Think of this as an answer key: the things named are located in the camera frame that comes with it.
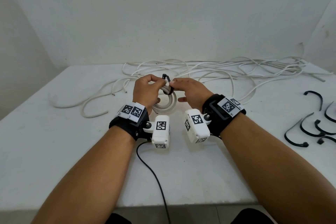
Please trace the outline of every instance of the black wrist strap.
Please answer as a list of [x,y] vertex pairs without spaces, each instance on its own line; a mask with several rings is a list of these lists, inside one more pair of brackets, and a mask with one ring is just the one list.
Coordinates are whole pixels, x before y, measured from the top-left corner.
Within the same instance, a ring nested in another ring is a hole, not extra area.
[[[212,135],[219,137],[220,133],[230,124],[230,122],[237,116],[230,116],[228,112],[225,112],[222,107],[217,105],[225,97],[223,95],[214,94],[209,99],[207,99],[202,106],[202,113],[208,114],[210,116],[211,123],[208,125],[210,133]],[[245,109],[239,112],[246,114]]]
[[152,134],[146,133],[143,130],[143,126],[145,126],[147,121],[149,121],[149,116],[147,110],[144,109],[137,123],[117,116],[110,122],[108,128],[111,128],[112,126],[120,127],[129,133],[135,141],[138,140],[138,138],[145,138],[149,140],[151,139]]

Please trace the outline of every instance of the white cable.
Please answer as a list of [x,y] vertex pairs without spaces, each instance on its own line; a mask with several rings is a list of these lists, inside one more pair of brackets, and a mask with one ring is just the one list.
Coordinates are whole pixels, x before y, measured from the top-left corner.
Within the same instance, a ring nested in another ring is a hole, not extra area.
[[[243,66],[248,65],[251,69],[243,69]],[[272,81],[277,80],[286,80],[291,79],[293,77],[302,75],[308,75],[313,78],[316,78],[322,82],[325,80],[320,78],[319,75],[328,75],[332,73],[315,73],[310,71],[305,71],[308,62],[306,62],[301,57],[285,57],[281,59],[251,59],[248,57],[235,57],[228,61],[182,61],[177,59],[167,59],[163,61],[158,60],[151,60],[145,61],[142,63],[132,63],[128,62],[122,66],[122,73],[125,75],[124,78],[120,78],[117,80],[113,80],[110,82],[105,83],[102,85],[97,92],[93,95],[88,97],[85,100],[82,100],[78,103],[71,104],[71,105],[60,105],[56,104],[54,100],[48,95],[49,102],[52,106],[56,108],[70,108],[74,106],[82,105],[81,107],[81,115],[86,118],[97,117],[107,113],[108,111],[95,114],[95,115],[86,115],[84,112],[84,108],[86,105],[97,98],[107,96],[107,95],[115,95],[117,92],[124,90],[127,93],[127,86],[131,80],[136,80],[146,74],[168,70],[169,72],[173,73],[174,75],[170,74],[171,77],[184,77],[188,76],[191,77],[191,74],[195,74],[192,78],[197,79],[199,82],[206,83],[212,80],[218,79],[230,79],[231,86],[232,86],[232,95],[235,93],[235,84],[234,81],[238,79],[247,78],[250,79],[252,82],[252,88],[242,97],[236,97],[238,101],[242,101],[245,99],[243,104],[248,103],[254,97],[256,90]],[[125,67],[130,66],[133,68],[132,73],[126,72]],[[268,79],[263,81],[259,84],[255,83],[255,79],[262,80]],[[122,82],[122,87],[120,89],[116,89],[116,87]],[[109,93],[102,93],[102,90],[110,85],[112,85],[112,89]],[[164,86],[161,88],[162,91],[169,93],[169,86]],[[153,111],[156,113],[164,113],[171,111],[176,105],[176,95],[173,94],[168,95],[169,101],[166,105],[154,105]]]

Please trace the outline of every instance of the black plastic hook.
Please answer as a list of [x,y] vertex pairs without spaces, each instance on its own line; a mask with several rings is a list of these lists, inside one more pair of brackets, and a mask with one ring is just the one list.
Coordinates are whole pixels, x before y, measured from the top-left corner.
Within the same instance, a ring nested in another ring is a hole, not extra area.
[[[169,76],[166,75],[166,74],[163,74],[163,75],[162,75],[162,79],[166,79],[166,78],[167,78],[167,81],[170,82],[170,78],[169,78]],[[163,92],[163,93],[166,94],[166,95],[171,95],[171,94],[173,93],[173,91],[174,91],[174,88],[173,88],[172,86],[169,86],[169,88],[170,88],[170,92],[169,92],[168,94],[165,93],[165,92]]]
[[331,103],[327,106],[326,110],[324,111],[324,116],[325,116],[328,120],[330,120],[330,121],[336,123],[336,120],[334,120],[333,118],[331,118],[331,117],[329,117],[329,116],[327,115],[327,110],[328,110],[328,108],[329,108],[333,103],[334,103],[334,101],[331,102]]
[[322,128],[320,128],[320,127],[318,126],[318,124],[319,124],[320,122],[321,122],[320,120],[315,120],[315,121],[314,121],[315,128],[316,128],[318,131],[323,132],[323,133],[325,133],[326,135],[330,135],[330,136],[334,136],[334,135],[336,135],[336,133],[330,133],[330,132],[324,131]]
[[323,136],[320,139],[318,139],[317,143],[318,144],[323,144],[324,143],[323,138],[329,139],[329,140],[331,140],[331,141],[333,141],[333,142],[336,143],[336,139],[333,138],[333,137],[331,137],[331,136]]
[[322,110],[322,105],[323,105],[323,98],[322,98],[321,94],[317,93],[316,91],[308,90],[304,93],[304,95],[306,96],[308,93],[313,93],[320,98],[320,111],[321,111]]
[[293,127],[295,127],[297,124],[299,124],[301,120],[299,120],[298,122],[296,122],[296,123],[294,124],[294,126],[292,126],[291,128],[289,128],[289,129],[285,132],[284,137],[285,137],[286,141],[288,141],[291,145],[298,146],[298,147],[308,147],[309,144],[308,144],[307,142],[303,142],[303,143],[301,143],[301,144],[298,144],[298,143],[294,143],[293,141],[289,140],[289,138],[287,137],[287,132],[290,131]]
[[313,133],[310,133],[308,132],[307,130],[305,130],[303,127],[302,127],[302,123],[304,122],[304,120],[306,118],[308,118],[309,116],[312,116],[314,113],[312,112],[311,114],[307,115],[306,117],[304,117],[302,120],[301,120],[301,123],[300,123],[300,129],[302,130],[302,132],[304,132],[305,134],[309,135],[309,136],[313,136],[313,137],[321,137],[321,136],[325,136],[326,134],[325,133],[322,133],[320,132],[318,135],[317,134],[313,134]]

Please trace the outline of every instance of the black power cord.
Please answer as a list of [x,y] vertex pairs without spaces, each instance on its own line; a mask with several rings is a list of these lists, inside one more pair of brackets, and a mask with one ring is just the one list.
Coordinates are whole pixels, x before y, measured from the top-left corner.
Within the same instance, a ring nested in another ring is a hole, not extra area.
[[156,174],[155,174],[154,171],[149,167],[149,165],[147,165],[147,164],[145,163],[145,161],[143,161],[143,160],[140,158],[139,153],[138,153],[138,149],[139,149],[139,147],[140,147],[141,145],[143,145],[143,144],[145,144],[145,143],[149,143],[149,142],[150,142],[150,141],[146,141],[146,142],[143,142],[143,143],[139,144],[139,146],[138,146],[137,149],[136,149],[136,154],[138,155],[138,158],[141,160],[141,162],[144,163],[145,166],[148,167],[148,169],[153,173],[153,175],[154,175],[154,177],[155,177],[155,179],[156,179],[156,181],[157,181],[157,183],[158,183],[158,185],[159,185],[159,187],[160,187],[161,194],[162,194],[162,198],[163,198],[163,202],[165,203],[165,208],[166,208],[166,213],[167,213],[168,223],[171,224],[171,222],[170,222],[170,217],[169,217],[169,213],[168,213],[168,208],[167,208],[167,203],[166,203],[165,196],[164,196],[164,194],[163,194],[163,191],[162,191],[162,188],[161,188],[161,184],[160,184],[160,182],[159,182],[159,179],[156,177]]

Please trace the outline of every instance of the table surface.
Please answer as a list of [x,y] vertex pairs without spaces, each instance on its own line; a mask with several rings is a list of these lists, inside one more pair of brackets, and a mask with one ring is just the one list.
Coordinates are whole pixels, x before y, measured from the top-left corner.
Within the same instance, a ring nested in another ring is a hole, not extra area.
[[[309,65],[308,69],[321,70],[314,65]],[[54,108],[48,102],[48,94],[56,95],[59,104],[72,104],[94,93],[105,82],[121,77],[119,64],[68,67],[0,121],[0,210],[39,208],[65,173],[107,131],[120,106],[132,100],[134,82],[129,84],[128,93],[119,92],[89,103],[85,110],[87,114],[109,110],[97,118],[83,118],[80,107]],[[317,138],[305,135],[298,126],[288,136],[295,142],[307,141],[308,148],[292,146],[283,136],[289,127],[313,111],[315,114],[305,121],[307,130],[316,131],[313,121],[318,118],[322,120],[321,128],[336,132],[336,125],[323,118],[323,112],[318,112],[318,97],[303,95],[307,90],[321,93],[324,111],[331,101],[336,100],[336,76],[324,78],[326,82],[300,75],[267,83],[258,89],[245,108],[248,117],[294,149],[336,186],[334,142],[325,140],[319,145]],[[250,80],[237,80],[235,85],[236,98],[252,86]],[[216,93],[232,94],[229,80],[207,82],[206,86]],[[187,103],[178,103],[168,113],[171,122],[169,149],[159,150],[151,144],[139,149],[143,160],[157,174],[167,203],[256,202],[220,139],[211,137],[203,144],[189,142],[182,118],[189,108]],[[335,106],[330,109],[332,115],[336,117]],[[150,116],[150,120],[154,119],[155,113]],[[162,204],[155,178],[136,157],[134,149],[118,206]]]

